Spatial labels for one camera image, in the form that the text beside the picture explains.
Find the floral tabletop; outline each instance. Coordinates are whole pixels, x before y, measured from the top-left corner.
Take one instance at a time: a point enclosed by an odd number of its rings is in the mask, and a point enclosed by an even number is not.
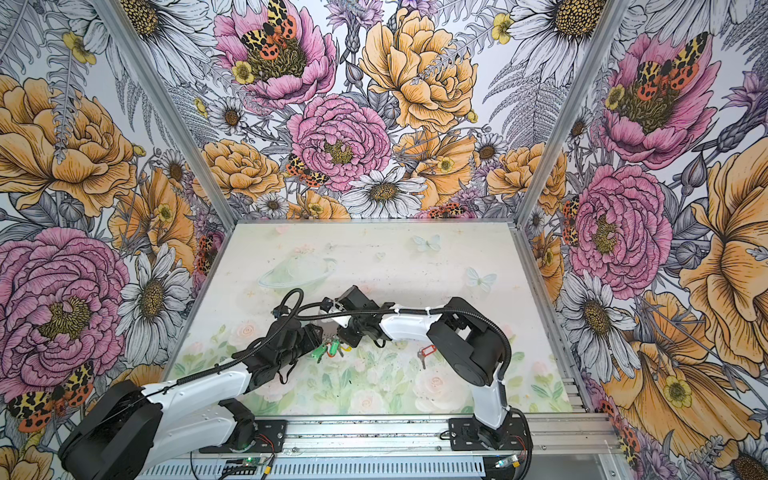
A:
[[[170,377],[212,366],[263,336],[289,288],[301,286],[308,303],[353,284],[377,303],[467,299],[508,335],[509,403],[526,412],[571,411],[506,223],[238,225]],[[257,415],[472,412],[469,384],[439,353],[422,368],[416,354],[426,346],[379,349],[365,338],[344,357],[302,359],[285,385],[275,378],[242,401]]]

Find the metal post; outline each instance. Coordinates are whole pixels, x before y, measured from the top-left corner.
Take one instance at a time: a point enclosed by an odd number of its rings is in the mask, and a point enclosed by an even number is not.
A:
[[[539,162],[538,168],[533,174],[528,191],[525,192],[523,204],[515,215],[515,223],[520,228],[525,226],[525,222],[531,216],[533,207],[535,207],[541,192],[544,190],[547,177],[549,177],[554,164],[558,161],[558,155],[566,135],[568,135],[568,131],[571,129],[574,120],[576,120],[579,105],[589,92],[592,80],[594,79],[594,73],[600,68],[600,63],[603,61],[606,51],[611,46],[611,42],[618,32],[619,25],[624,18],[624,13],[627,11],[629,4],[630,0],[608,0],[603,8],[603,14],[598,22],[598,26],[594,30],[584,63],[581,64],[574,76],[571,89],[568,91],[565,103],[563,103],[560,109],[560,114],[554,124],[552,133],[549,135],[549,139],[547,139],[544,153],[541,156],[541,162]]]
[[[203,161],[200,148],[192,138],[187,125],[176,109],[176,105],[170,99],[160,74],[150,63],[147,51],[131,21],[123,11],[120,0],[101,0],[93,2],[93,6],[106,25],[109,34],[117,43],[122,55],[128,59],[128,67],[136,74],[137,80],[147,92],[147,96],[155,108],[162,112],[165,117],[166,128],[173,135],[181,153],[192,166],[200,185],[205,189],[211,205],[221,219],[225,231],[231,233],[235,227],[235,218],[227,199],[211,176],[208,165]]]

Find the orange flower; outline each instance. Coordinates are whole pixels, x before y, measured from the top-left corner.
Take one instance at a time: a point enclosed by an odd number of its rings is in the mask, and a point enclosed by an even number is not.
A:
[[[531,185],[531,179],[544,153],[544,143],[536,144],[530,149],[520,147],[517,151],[509,151],[499,159],[502,168],[488,172],[488,192],[491,195],[504,194],[511,196],[517,192],[525,192]],[[560,201],[565,196],[565,166],[567,158],[564,152],[558,155],[552,173],[547,177],[547,183],[538,199],[541,208],[547,215],[554,215]]]
[[[533,239],[533,255],[538,265],[538,271],[544,277],[549,299],[554,303],[560,296],[563,287],[564,263],[560,252],[561,240],[550,233],[544,233]]]
[[[736,440],[760,435],[760,423],[750,420],[752,411],[725,391],[732,387],[720,366],[705,362],[713,344],[704,335],[704,324],[691,323],[696,317],[672,293],[646,291],[644,298],[641,313],[658,329],[647,325],[647,338],[630,343],[641,363],[635,377],[622,375],[605,383],[605,392],[630,424],[654,438],[663,440],[674,430],[676,455],[688,456],[710,435],[722,435],[725,449],[715,461],[722,468],[739,455]],[[687,333],[669,319],[685,322],[681,328]],[[737,386],[746,390],[740,381]]]
[[[368,31],[360,67],[377,83],[371,90],[395,95],[400,103],[397,123],[401,127],[445,133],[472,109],[477,64],[470,63],[469,55],[437,74],[424,73],[452,43],[453,34],[436,31],[432,20],[418,10],[409,14],[406,8],[397,12],[394,34],[381,22]]]
[[[19,209],[36,204],[46,189],[67,192],[96,217],[111,207],[116,195],[136,187],[134,149],[96,98],[75,92],[73,131],[61,162],[55,157],[56,125],[51,91],[42,79],[20,86],[0,75],[0,191],[26,194]]]
[[[692,204],[711,228],[710,252],[680,271],[690,304],[707,318],[707,338],[724,362],[760,375],[768,360],[768,139],[710,168],[709,209]]]
[[[141,195],[130,192],[115,206],[108,222],[112,246],[130,252],[143,250],[154,261],[167,243],[176,248],[176,260],[191,272],[197,249],[191,215],[187,201],[174,191],[163,171],[155,168],[151,180],[142,175]]]
[[[350,218],[346,208],[340,204],[337,199],[328,197],[326,195],[319,195],[313,190],[308,190],[306,192],[306,197],[299,196],[298,201],[301,210],[299,212],[299,216],[295,218],[301,218],[302,214],[306,214],[311,218],[319,218],[321,220],[338,220]],[[288,213],[290,215],[293,209],[291,209],[290,205],[288,208]]]
[[[427,188],[420,192],[422,210],[450,200],[461,190],[459,182],[469,184],[472,166],[480,166],[472,136],[459,140],[456,135],[445,135],[440,140],[435,132],[422,130],[403,135],[392,149],[406,161],[419,162],[411,178],[425,178]]]
[[[139,365],[122,372],[116,379],[112,380],[110,386],[117,385],[124,380],[131,380],[136,386],[148,385],[160,382],[162,376],[163,367],[159,365]]]
[[[51,480],[53,477],[52,453],[40,452],[29,447],[24,458],[12,446],[0,447],[0,478],[3,480]]]
[[[280,191],[286,186],[280,165],[245,142],[238,144],[226,139],[211,142],[203,147],[203,156],[227,198],[236,192],[255,201],[264,194]],[[206,197],[197,179],[192,185],[197,196]]]

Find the wallpaper panel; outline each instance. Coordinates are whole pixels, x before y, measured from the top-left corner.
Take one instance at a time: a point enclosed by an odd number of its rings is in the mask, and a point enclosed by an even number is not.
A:
[[[122,2],[250,219],[511,217],[604,3]]]
[[[635,477],[768,478],[768,2],[631,12],[526,233]]]
[[[93,9],[0,8],[0,477],[70,478],[62,440],[159,380],[224,235]]]

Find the robotic arm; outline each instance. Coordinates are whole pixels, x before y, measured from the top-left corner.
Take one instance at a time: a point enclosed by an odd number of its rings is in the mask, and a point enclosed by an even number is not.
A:
[[[59,449],[65,469],[76,480],[133,480],[146,468],[209,445],[244,452],[256,441],[253,414],[234,397],[272,380],[286,365],[323,344],[323,329],[300,320],[334,319],[341,340],[357,347],[374,341],[419,340],[435,345],[451,367],[472,384],[478,437],[488,449],[502,442],[508,415],[499,377],[509,362],[503,333],[466,301],[423,310],[393,303],[379,307],[353,286],[339,299],[292,308],[286,295],[273,314],[277,320],[233,360],[204,372],[138,387],[112,386]],[[315,316],[298,316],[319,306]]]

